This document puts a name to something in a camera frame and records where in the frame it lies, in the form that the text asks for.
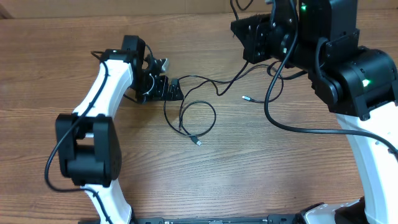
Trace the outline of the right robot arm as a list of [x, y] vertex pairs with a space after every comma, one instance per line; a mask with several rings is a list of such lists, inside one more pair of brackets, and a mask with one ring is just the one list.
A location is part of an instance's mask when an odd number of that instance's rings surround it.
[[335, 114], [340, 128], [293, 132], [348, 138], [364, 195], [353, 202], [318, 203], [266, 223], [397, 222], [397, 67], [378, 49], [359, 45], [356, 1], [272, 1], [272, 11], [233, 21], [244, 59], [274, 58], [297, 67]]

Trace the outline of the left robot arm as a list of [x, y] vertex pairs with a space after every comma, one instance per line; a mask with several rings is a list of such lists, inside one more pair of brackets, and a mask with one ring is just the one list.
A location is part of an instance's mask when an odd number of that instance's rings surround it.
[[146, 55], [146, 43], [126, 35], [120, 49], [93, 52], [99, 60], [98, 76], [85, 99], [70, 114], [55, 121], [60, 172], [72, 180], [73, 191], [84, 191], [100, 215], [98, 223], [135, 223], [132, 207], [119, 184], [122, 154], [114, 117], [128, 89], [136, 101], [180, 101], [178, 80], [169, 80], [167, 59]]

